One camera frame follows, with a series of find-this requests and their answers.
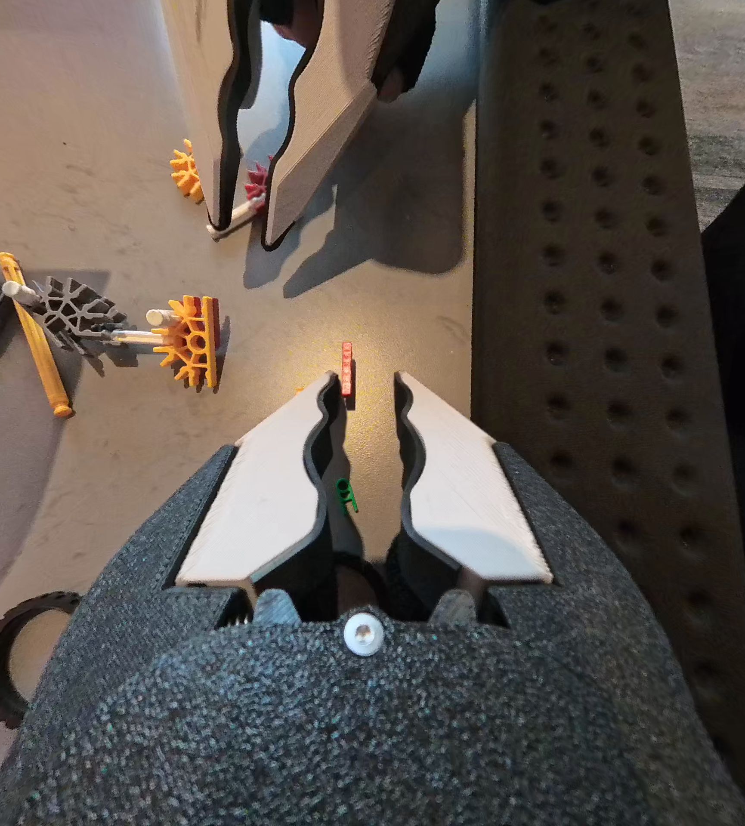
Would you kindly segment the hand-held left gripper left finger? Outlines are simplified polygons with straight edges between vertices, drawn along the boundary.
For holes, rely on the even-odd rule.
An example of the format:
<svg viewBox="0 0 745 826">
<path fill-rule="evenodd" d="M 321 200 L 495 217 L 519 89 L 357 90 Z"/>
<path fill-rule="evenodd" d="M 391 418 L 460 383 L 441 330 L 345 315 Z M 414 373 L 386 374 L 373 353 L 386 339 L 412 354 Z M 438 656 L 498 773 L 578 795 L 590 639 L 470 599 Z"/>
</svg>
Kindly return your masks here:
<svg viewBox="0 0 745 826">
<path fill-rule="evenodd" d="M 325 371 L 235 442 L 177 585 L 258 587 L 313 545 L 328 516 L 323 477 L 337 412 L 339 377 Z"/>
</svg>

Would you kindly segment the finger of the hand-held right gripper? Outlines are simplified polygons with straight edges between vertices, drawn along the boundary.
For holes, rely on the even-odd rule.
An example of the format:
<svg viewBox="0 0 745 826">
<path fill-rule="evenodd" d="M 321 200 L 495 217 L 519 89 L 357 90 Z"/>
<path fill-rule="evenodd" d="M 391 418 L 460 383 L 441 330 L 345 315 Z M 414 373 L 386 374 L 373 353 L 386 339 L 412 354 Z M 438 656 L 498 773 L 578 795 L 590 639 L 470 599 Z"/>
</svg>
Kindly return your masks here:
<svg viewBox="0 0 745 826">
<path fill-rule="evenodd" d="M 161 12 L 212 232 L 233 221 L 238 117 L 254 100 L 255 2 L 162 1 Z"/>
<path fill-rule="evenodd" d="M 376 99 L 374 68 L 394 1 L 316 1 L 318 32 L 289 80 L 289 124 L 271 160 L 261 243 L 276 249 Z"/>
</svg>

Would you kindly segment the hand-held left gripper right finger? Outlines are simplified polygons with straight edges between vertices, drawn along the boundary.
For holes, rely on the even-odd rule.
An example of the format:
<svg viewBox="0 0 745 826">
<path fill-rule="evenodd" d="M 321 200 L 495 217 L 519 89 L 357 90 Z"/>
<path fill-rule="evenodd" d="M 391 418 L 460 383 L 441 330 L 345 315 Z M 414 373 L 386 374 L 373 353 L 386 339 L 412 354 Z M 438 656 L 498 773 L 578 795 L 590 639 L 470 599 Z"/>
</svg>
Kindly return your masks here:
<svg viewBox="0 0 745 826">
<path fill-rule="evenodd" d="M 481 584 L 552 584 L 497 440 L 406 371 L 394 373 L 394 408 L 409 539 Z"/>
</svg>

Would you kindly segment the red connector with white rod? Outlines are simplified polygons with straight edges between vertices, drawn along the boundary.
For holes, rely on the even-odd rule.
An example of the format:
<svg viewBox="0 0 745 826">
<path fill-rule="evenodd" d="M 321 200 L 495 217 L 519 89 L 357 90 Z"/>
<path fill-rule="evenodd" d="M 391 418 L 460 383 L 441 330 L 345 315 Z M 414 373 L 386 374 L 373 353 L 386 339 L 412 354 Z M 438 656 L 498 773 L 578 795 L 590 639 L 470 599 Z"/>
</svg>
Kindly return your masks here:
<svg viewBox="0 0 745 826">
<path fill-rule="evenodd" d="M 235 204 L 229 226 L 219 229 L 209 222 L 206 227 L 213 241 L 220 241 L 243 224 L 252 222 L 264 211 L 269 186 L 269 165 L 272 159 L 273 157 L 270 154 L 266 163 L 255 162 L 254 165 L 247 168 L 243 181 L 244 199 Z"/>
</svg>

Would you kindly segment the person's right hand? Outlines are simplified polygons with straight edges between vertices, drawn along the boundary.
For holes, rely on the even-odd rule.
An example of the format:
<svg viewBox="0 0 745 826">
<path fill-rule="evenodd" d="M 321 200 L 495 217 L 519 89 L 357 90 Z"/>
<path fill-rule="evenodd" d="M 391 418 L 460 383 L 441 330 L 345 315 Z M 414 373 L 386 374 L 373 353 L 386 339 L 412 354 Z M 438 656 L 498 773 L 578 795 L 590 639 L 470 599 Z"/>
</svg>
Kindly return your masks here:
<svg viewBox="0 0 745 826">
<path fill-rule="evenodd" d="M 304 48 L 316 45 L 324 13 L 324 1 L 260 1 L 262 21 L 284 39 Z"/>
</svg>

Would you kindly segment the long yellow toy rod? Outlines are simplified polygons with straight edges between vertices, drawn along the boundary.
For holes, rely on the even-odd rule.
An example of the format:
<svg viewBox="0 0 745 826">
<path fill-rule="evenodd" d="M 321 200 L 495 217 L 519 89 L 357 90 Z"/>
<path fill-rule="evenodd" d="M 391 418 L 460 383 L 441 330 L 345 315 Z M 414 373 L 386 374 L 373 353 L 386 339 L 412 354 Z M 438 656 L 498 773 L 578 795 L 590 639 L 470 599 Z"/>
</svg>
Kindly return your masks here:
<svg viewBox="0 0 745 826">
<path fill-rule="evenodd" d="M 25 284 L 19 262 L 13 253 L 0 251 L 0 268 L 6 280 L 16 280 Z M 36 366 L 39 379 L 45 390 L 47 401 L 54 417 L 69 418 L 74 414 L 64 383 L 57 368 L 56 359 L 50 349 L 50 343 L 45 328 L 34 318 L 33 310 L 12 301 L 18 315 L 21 326 L 24 331 L 28 348 Z"/>
</svg>

